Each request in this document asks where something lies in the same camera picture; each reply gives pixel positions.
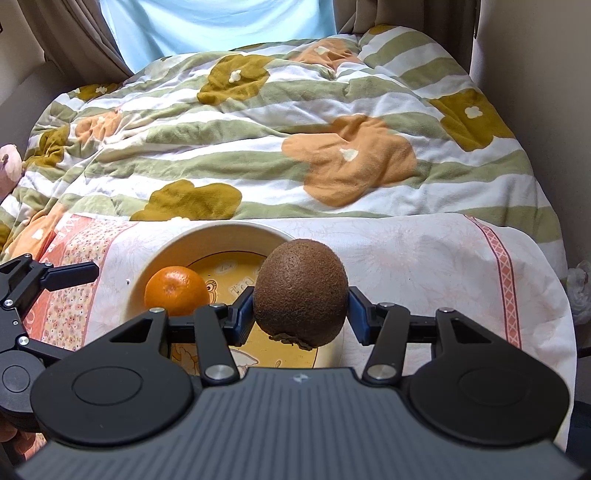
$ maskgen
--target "plastic bag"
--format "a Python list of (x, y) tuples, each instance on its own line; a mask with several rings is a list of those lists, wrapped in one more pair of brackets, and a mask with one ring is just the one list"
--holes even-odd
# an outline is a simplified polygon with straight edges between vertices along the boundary
[(591, 263), (583, 260), (577, 268), (569, 268), (566, 278), (566, 293), (575, 325), (591, 320)]

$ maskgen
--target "fuzzy kiwi skin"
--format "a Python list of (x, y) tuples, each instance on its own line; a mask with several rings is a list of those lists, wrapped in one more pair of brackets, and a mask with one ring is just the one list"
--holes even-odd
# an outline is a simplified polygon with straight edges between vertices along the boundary
[(347, 273), (325, 244), (292, 240), (277, 247), (255, 284), (254, 315), (273, 339), (310, 349), (330, 343), (345, 322)]

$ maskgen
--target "light blue fabric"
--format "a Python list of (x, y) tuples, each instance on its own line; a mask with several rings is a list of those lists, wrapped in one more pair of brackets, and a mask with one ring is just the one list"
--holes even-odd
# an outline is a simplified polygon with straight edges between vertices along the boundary
[(178, 53), (336, 34), (332, 0), (100, 0), (133, 72)]

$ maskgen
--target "striped comforter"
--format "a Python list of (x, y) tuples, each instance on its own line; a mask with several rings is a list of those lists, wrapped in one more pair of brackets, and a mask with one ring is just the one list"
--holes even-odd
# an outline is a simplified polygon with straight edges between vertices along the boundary
[(0, 207), (4, 259), (65, 212), (126, 220), (460, 212), (532, 237), (566, 276), (557, 217), (519, 142), (426, 35), (260, 44), (157, 60), (59, 96)]

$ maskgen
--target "metal pivot bolt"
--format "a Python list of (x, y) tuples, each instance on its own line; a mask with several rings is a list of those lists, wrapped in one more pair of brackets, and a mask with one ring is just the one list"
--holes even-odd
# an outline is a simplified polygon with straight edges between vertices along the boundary
[(224, 364), (212, 365), (205, 369), (205, 375), (212, 380), (227, 380), (233, 374), (233, 368)]
[(396, 373), (392, 365), (377, 364), (368, 368), (368, 375), (375, 380), (389, 380), (395, 377)]

